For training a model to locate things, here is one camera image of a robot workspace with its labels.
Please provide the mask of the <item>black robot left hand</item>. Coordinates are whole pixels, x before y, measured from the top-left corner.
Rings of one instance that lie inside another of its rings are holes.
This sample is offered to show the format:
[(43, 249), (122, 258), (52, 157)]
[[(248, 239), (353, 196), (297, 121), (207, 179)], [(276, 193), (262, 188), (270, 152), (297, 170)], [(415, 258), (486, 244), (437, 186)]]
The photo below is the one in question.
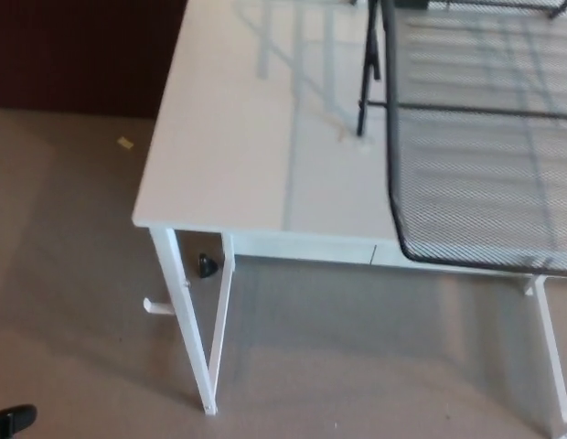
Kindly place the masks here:
[(37, 419), (37, 407), (23, 404), (0, 411), (0, 439), (11, 439)]

